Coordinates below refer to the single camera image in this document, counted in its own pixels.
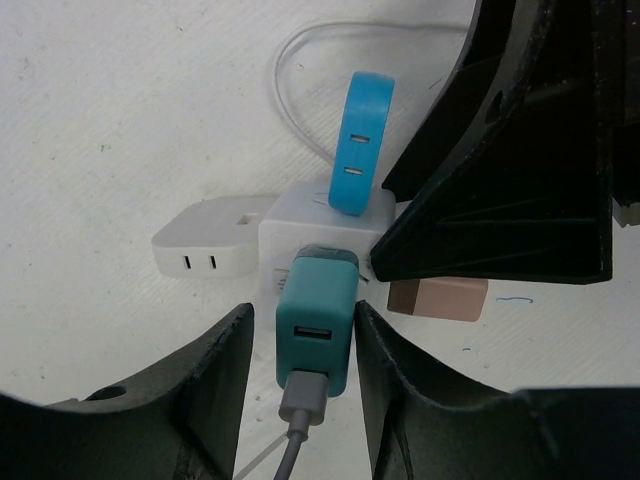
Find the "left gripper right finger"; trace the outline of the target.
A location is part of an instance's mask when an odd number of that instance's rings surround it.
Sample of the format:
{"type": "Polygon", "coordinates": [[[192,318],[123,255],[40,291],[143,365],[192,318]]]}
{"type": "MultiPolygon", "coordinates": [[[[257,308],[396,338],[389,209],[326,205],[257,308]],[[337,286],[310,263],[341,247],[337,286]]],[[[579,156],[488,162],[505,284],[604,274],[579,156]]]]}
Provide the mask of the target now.
{"type": "Polygon", "coordinates": [[[639,390],[506,393],[355,307],[364,423],[375,479],[636,479],[639,390]]]}

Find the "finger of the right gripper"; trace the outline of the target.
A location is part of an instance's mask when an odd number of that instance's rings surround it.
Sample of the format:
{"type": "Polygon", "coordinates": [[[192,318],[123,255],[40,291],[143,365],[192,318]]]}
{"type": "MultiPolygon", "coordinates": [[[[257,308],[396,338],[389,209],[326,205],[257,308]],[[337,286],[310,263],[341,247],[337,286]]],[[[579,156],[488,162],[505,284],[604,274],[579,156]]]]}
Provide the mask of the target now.
{"type": "Polygon", "coordinates": [[[594,71],[590,122],[575,166],[509,181],[473,164],[463,139],[370,252],[382,281],[439,276],[586,285],[613,273],[610,177],[599,151],[594,71]]]}

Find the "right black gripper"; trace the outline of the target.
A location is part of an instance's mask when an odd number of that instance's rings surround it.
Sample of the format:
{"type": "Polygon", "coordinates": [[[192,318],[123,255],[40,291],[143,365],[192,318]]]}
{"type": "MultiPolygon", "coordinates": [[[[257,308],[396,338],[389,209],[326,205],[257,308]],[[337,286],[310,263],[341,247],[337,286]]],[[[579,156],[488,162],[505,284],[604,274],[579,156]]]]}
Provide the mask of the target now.
{"type": "MultiPolygon", "coordinates": [[[[613,215],[639,223],[639,3],[593,1],[600,149],[613,215]]],[[[479,1],[453,72],[383,182],[414,199],[463,139],[473,164],[513,181],[569,171],[590,122],[590,8],[585,1],[479,1]]]]}

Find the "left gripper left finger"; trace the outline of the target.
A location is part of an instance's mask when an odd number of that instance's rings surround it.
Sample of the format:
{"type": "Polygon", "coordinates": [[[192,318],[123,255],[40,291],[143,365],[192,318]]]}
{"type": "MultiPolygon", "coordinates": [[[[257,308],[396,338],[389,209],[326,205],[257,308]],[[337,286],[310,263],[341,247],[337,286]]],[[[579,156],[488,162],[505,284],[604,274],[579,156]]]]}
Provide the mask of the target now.
{"type": "Polygon", "coordinates": [[[38,406],[3,395],[2,478],[232,478],[253,335],[244,303],[84,400],[38,406]]]}

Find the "pink brown charger plug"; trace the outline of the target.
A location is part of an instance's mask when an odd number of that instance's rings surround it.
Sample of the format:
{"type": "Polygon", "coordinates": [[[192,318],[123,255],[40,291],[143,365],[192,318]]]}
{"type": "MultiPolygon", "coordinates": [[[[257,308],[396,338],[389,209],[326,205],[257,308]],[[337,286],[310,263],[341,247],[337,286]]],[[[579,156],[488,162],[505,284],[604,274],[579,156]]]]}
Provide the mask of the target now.
{"type": "Polygon", "coordinates": [[[387,309],[409,316],[464,322],[477,321],[487,296],[486,279],[437,277],[394,281],[387,309]]]}

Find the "teal USB charger plug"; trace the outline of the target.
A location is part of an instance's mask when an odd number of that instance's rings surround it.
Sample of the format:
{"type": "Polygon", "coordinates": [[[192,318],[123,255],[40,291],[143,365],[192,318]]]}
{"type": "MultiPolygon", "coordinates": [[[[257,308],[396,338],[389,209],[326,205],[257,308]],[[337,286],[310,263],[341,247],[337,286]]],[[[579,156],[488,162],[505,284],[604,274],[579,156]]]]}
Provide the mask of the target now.
{"type": "Polygon", "coordinates": [[[359,259],[351,251],[309,245],[298,251],[276,307],[276,380],[294,371],[324,374],[328,396],[348,377],[359,259]]]}

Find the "white cube power socket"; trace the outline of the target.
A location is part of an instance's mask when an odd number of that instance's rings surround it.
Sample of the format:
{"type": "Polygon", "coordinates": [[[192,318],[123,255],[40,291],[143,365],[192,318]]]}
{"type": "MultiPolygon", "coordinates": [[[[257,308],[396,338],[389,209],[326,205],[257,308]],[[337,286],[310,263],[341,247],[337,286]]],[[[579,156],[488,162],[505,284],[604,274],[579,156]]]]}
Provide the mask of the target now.
{"type": "Polygon", "coordinates": [[[328,204],[326,181],[297,182],[275,201],[259,224],[260,300],[257,316],[267,331],[275,329],[275,310],[291,264],[308,245],[349,250],[359,259],[358,298],[380,309],[389,292],[369,265],[369,252],[396,215],[395,196],[372,189],[366,211],[360,216],[338,212],[328,204]]]}

